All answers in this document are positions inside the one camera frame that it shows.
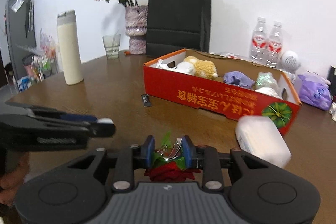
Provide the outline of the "person left hand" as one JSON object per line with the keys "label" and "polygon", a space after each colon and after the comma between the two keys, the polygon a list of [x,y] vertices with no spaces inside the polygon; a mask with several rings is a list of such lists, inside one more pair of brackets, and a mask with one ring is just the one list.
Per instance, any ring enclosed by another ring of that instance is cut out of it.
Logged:
{"label": "person left hand", "polygon": [[25,152],[20,157],[15,170],[1,177],[1,204],[8,207],[13,205],[15,195],[29,173],[29,159],[30,154]]}

